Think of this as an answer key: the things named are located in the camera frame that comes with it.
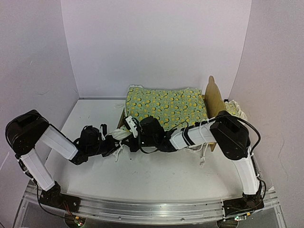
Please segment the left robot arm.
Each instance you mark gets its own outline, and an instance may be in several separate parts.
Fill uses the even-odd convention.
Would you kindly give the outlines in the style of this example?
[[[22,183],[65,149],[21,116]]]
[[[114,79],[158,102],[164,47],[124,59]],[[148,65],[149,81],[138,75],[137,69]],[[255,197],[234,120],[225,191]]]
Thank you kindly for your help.
[[[37,110],[11,120],[5,128],[5,137],[23,171],[44,191],[52,190],[56,182],[38,155],[37,143],[47,145],[71,163],[80,165],[89,157],[112,154],[118,142],[107,134],[106,124],[99,129],[85,126],[80,137],[71,141]]]

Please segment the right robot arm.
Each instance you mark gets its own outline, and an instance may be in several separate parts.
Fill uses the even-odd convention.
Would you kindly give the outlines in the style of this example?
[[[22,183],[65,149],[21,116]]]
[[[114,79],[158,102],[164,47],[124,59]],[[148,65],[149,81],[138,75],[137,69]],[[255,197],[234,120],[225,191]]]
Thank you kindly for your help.
[[[176,152],[185,148],[216,143],[224,156],[231,160],[238,172],[244,197],[257,196],[261,192],[262,180],[252,159],[252,150],[248,128],[254,127],[247,121],[221,111],[211,119],[188,124],[186,121],[165,130],[152,116],[141,121],[134,117],[125,119],[127,128],[136,140],[135,149],[144,150],[154,147],[160,152]]]

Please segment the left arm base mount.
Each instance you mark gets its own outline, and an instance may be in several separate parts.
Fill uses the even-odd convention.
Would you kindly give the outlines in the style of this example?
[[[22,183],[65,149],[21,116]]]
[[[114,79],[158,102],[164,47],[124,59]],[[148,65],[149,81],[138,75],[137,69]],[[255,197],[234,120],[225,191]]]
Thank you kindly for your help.
[[[49,190],[42,190],[38,196],[40,204],[69,212],[78,212],[81,199],[76,196],[61,193],[60,185],[55,181],[55,185]]]

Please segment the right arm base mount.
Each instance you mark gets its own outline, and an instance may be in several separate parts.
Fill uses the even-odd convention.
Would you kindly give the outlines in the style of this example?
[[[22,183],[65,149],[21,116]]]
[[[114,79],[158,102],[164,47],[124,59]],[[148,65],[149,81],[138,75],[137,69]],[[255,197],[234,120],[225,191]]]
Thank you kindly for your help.
[[[243,194],[241,198],[227,199],[223,201],[224,218],[242,216],[264,208],[265,193],[259,191],[255,195]]]

